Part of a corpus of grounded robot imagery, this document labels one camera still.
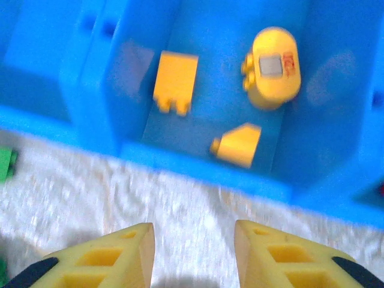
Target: yellow lego brick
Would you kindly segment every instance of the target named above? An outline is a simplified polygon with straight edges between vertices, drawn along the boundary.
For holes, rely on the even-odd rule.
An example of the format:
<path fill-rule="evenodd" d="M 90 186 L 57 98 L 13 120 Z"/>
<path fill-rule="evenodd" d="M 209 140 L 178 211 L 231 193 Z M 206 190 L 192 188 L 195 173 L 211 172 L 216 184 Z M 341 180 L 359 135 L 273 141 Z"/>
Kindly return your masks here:
<path fill-rule="evenodd" d="M 149 288 L 155 255 L 152 223 L 142 223 L 47 255 L 59 263 L 32 288 Z"/>
<path fill-rule="evenodd" d="M 263 110 L 274 110 L 299 92 L 301 75 L 294 37 L 282 28 L 266 28 L 255 38 L 242 63 L 244 90 Z"/>
<path fill-rule="evenodd" d="M 246 123 L 225 133 L 221 140 L 214 139 L 211 152 L 219 159 L 251 167 L 260 135 L 260 127 Z"/>
<path fill-rule="evenodd" d="M 332 260 L 348 254 L 252 221 L 236 222 L 235 253 L 241 288 L 362 288 Z"/>
<path fill-rule="evenodd" d="M 185 116 L 191 109 L 193 87 L 199 57 L 163 51 L 157 71 L 154 100 L 159 110 L 171 108 Z"/>

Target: green toy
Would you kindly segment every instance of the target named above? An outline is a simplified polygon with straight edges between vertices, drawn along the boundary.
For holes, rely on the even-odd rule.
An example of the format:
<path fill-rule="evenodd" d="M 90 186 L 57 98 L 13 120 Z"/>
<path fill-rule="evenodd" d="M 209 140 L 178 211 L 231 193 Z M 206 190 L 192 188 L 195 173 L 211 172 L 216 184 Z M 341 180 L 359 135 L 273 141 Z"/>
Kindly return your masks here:
<path fill-rule="evenodd" d="M 0 287 L 8 283 L 7 264 L 0 259 Z"/>
<path fill-rule="evenodd" d="M 13 176 L 16 159 L 16 151 L 0 147 L 0 182 L 5 182 L 7 178 Z"/>

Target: yellow toy claw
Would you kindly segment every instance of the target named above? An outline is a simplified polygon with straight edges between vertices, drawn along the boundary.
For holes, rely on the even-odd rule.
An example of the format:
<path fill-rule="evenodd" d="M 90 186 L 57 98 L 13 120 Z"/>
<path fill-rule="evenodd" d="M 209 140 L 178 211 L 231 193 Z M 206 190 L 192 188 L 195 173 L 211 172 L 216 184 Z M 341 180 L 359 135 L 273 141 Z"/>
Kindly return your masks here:
<path fill-rule="evenodd" d="M 252 221 L 236 222 L 235 254 L 240 288 L 362 288 L 332 260 L 348 254 Z"/>
<path fill-rule="evenodd" d="M 301 75 L 294 37 L 282 28 L 266 28 L 255 38 L 241 65 L 243 88 L 263 110 L 275 110 L 299 92 Z"/>
<path fill-rule="evenodd" d="M 152 223 L 142 223 L 47 255 L 58 263 L 32 288 L 149 288 L 155 257 Z"/>

